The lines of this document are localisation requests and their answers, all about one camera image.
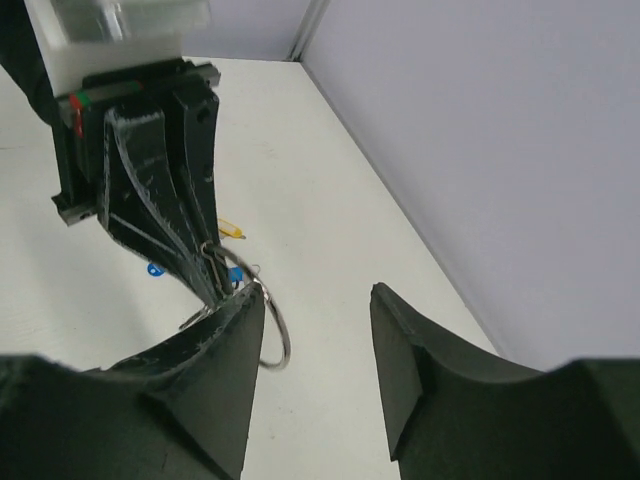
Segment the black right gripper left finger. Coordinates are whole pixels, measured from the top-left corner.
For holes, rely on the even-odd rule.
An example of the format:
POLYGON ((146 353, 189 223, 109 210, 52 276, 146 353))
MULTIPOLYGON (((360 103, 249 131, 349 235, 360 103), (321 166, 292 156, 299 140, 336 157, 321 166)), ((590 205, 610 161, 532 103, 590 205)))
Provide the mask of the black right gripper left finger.
POLYGON ((237 479, 263 338, 261 289, 106 370, 1 359, 5 479, 237 479))

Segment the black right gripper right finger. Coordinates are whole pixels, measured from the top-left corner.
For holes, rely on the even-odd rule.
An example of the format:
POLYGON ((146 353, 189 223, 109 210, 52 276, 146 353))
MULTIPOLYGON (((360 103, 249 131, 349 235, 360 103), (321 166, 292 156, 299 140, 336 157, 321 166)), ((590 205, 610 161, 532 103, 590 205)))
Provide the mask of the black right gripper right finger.
POLYGON ((389 286, 370 318, 389 455, 404 479, 635 479, 639 363, 550 371, 491 354, 389 286))

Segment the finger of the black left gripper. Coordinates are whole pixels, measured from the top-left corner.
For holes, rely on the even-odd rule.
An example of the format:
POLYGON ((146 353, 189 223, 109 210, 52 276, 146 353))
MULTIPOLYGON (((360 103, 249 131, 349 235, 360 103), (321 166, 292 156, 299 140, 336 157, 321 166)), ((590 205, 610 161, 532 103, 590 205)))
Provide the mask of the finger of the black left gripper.
POLYGON ((163 118, 149 108, 140 116, 129 107, 108 111, 98 219, 117 243, 165 269, 215 307, 220 295, 196 250, 185 193, 178 192, 169 170, 163 118))
POLYGON ((228 270, 215 253, 220 245, 214 185, 214 147, 219 101, 208 87, 181 87, 174 92, 184 147, 181 174, 183 195, 196 230, 196 250, 219 295, 231 293, 228 270))

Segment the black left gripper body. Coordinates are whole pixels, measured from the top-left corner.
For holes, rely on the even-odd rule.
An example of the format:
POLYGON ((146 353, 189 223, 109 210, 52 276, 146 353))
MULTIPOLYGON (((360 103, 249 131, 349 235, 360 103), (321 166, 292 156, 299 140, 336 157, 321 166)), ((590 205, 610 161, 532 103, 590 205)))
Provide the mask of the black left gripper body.
POLYGON ((79 89, 58 96, 52 131, 61 191, 53 201, 63 221, 73 225, 98 211, 99 188, 106 177, 106 115, 115 107, 129 107, 135 116, 143 108, 163 114, 169 170, 178 192, 186 193, 181 184, 184 147, 174 92, 181 87, 208 87, 214 92, 220 77, 209 62, 174 58, 93 74, 82 80, 79 89))

